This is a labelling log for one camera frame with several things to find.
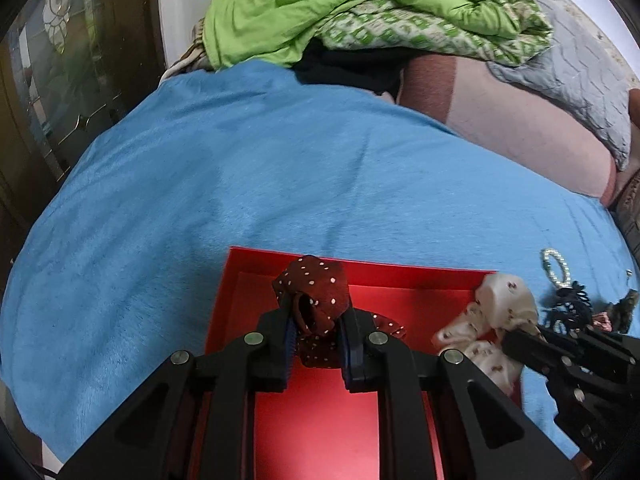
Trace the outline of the black plastic hair comb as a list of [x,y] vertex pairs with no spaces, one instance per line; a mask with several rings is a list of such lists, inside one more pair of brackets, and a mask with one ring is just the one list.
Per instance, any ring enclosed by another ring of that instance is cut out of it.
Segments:
[[592,324],[592,303],[585,286],[574,281],[555,292],[555,303],[544,319],[544,327],[555,333],[569,335]]

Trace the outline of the white patterned scrunchie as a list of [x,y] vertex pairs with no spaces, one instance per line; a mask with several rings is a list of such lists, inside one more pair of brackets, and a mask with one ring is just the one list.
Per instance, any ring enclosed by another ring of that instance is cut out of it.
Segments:
[[503,337],[512,330],[541,337],[535,298],[518,276],[491,273],[466,309],[433,336],[432,345],[438,352],[462,352],[510,396],[523,369],[502,351]]

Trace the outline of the white pearl bracelet green bead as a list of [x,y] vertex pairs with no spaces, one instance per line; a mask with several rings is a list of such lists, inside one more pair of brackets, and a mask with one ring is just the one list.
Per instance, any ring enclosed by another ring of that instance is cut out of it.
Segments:
[[542,270],[549,282],[556,288],[569,288],[572,284],[572,274],[563,255],[555,248],[544,248],[540,252]]

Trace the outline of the red tray box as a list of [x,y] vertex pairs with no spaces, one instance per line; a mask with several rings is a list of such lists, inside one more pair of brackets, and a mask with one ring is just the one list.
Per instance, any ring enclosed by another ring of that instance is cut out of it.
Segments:
[[480,271],[347,261],[357,347],[296,344],[284,373],[261,378],[254,344],[277,318],[272,281],[295,257],[229,252],[206,350],[222,359],[193,448],[194,479],[516,479],[526,419],[469,360],[434,350],[440,326]]

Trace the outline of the red white-dotted scrunchie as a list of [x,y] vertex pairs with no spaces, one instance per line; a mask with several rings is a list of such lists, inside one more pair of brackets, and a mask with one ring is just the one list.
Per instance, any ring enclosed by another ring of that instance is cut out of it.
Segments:
[[291,323],[286,352],[304,367],[340,368],[340,321],[352,306],[344,264],[304,255],[272,281],[278,306]]

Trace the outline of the red gingham scrunchie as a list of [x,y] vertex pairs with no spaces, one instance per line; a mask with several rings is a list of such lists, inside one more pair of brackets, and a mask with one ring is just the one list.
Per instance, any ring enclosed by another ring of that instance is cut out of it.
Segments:
[[598,330],[605,333],[611,333],[613,330],[612,323],[606,312],[600,312],[592,317],[592,324]]

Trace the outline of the black organza scrunchie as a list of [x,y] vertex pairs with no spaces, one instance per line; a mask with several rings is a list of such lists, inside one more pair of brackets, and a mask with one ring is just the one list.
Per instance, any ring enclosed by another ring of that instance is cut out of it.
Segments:
[[608,305],[606,313],[613,332],[621,334],[629,332],[632,318],[634,317],[634,309],[637,307],[638,301],[638,290],[629,289],[626,295],[621,300],[618,300],[616,304]]

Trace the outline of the striped floral headboard cushion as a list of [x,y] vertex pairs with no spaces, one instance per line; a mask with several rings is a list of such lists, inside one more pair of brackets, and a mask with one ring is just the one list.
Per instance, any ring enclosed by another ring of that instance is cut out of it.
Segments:
[[628,112],[631,122],[631,150],[628,166],[617,175],[612,211],[618,229],[630,252],[639,260],[639,90],[629,91]]

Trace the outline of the blue fleece blanket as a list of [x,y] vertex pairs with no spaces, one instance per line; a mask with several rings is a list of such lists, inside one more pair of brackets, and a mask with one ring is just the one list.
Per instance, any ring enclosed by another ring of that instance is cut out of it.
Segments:
[[597,200],[432,118],[260,61],[177,76],[85,150],[9,275],[1,377],[60,460],[203,348],[233,246],[494,270],[543,306],[547,247],[594,301],[639,284]]

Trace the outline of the pink bolster pillow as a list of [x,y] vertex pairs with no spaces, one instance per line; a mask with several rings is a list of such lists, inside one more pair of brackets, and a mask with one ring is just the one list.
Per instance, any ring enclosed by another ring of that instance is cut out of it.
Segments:
[[417,56],[404,70],[398,103],[563,188],[613,203],[617,169],[606,147],[565,110],[498,80],[484,62]]

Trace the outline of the grey quilted pillow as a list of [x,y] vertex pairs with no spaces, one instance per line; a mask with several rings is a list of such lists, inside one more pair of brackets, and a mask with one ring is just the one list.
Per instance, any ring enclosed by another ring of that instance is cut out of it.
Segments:
[[568,0],[536,0],[553,26],[550,47],[518,67],[490,63],[500,81],[533,91],[566,110],[610,151],[619,170],[631,151],[628,79]]

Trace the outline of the green quilted comforter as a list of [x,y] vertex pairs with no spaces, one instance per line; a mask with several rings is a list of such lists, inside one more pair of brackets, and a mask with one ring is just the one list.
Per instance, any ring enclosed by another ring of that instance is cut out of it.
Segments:
[[330,50],[404,47],[520,66],[552,44],[536,0],[212,0],[203,44],[216,70],[284,67],[311,40]]

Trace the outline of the wooden glass-panel door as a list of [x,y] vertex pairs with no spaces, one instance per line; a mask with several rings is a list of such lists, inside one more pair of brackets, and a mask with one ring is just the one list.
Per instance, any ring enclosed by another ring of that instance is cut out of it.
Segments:
[[164,67],[158,0],[1,0],[3,234],[28,231]]

